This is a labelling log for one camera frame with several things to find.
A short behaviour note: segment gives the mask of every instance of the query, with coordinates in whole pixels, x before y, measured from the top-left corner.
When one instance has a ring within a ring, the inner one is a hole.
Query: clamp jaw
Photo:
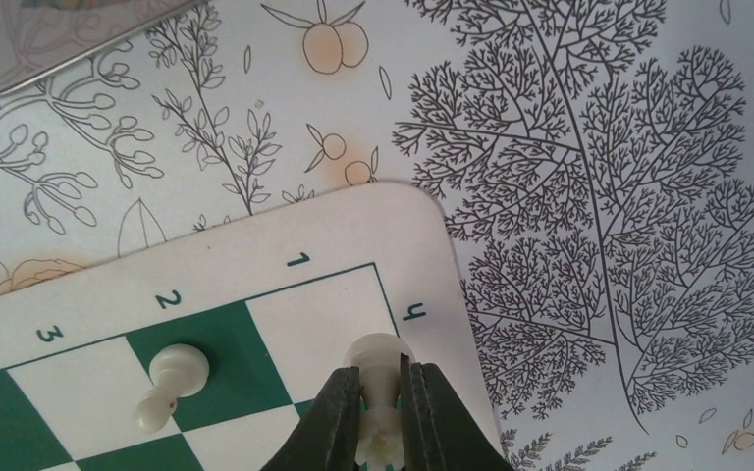
[[[261,471],[360,469],[354,460],[360,393],[357,367],[335,370]],[[403,470],[512,471],[437,365],[410,362],[408,356],[401,354],[400,410]]]

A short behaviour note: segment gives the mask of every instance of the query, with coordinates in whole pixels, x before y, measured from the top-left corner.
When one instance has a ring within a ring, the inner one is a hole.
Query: green chessboard square
[[[304,418],[304,414],[307,413],[307,409],[310,408],[310,405],[312,403],[313,403],[313,399],[294,404],[294,407],[296,408],[296,413],[299,414],[299,420]]]
[[[186,343],[209,360],[203,390],[184,397],[173,417],[182,431],[288,405],[291,398],[244,302],[234,302],[129,333],[143,368],[161,349]]]
[[[44,469],[71,461],[10,375],[0,371],[0,471]]]
[[[80,471],[203,471],[183,435],[109,451],[77,465]]]

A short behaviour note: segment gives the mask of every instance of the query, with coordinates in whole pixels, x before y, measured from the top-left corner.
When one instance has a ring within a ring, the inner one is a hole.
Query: white pawn
[[[395,469],[405,465],[401,412],[396,408],[401,391],[401,353],[414,361],[411,349],[391,334],[369,334],[355,341],[346,353],[346,366],[359,368],[365,412],[359,418],[356,462],[369,469]]]
[[[197,348],[176,344],[160,350],[148,365],[154,384],[134,413],[135,424],[146,434],[162,429],[178,408],[178,397],[203,389],[209,377],[209,361]]]

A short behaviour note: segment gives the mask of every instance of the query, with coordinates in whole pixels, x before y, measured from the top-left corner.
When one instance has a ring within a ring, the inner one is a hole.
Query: white square
[[[349,346],[375,332],[395,332],[371,267],[247,302],[293,402],[313,399]]]
[[[42,471],[80,471],[76,463],[65,463],[52,468],[43,469]]]
[[[71,350],[9,373],[74,461],[179,432],[171,418],[153,435],[135,427],[132,413],[152,384],[125,338]]]
[[[292,405],[265,410],[184,433],[206,471],[258,471],[298,424]]]

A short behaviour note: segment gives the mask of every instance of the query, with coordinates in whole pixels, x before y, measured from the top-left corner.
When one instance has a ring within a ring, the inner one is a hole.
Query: patterned tablecloth
[[[746,0],[213,0],[0,98],[0,294],[378,180],[516,469],[754,469]]]

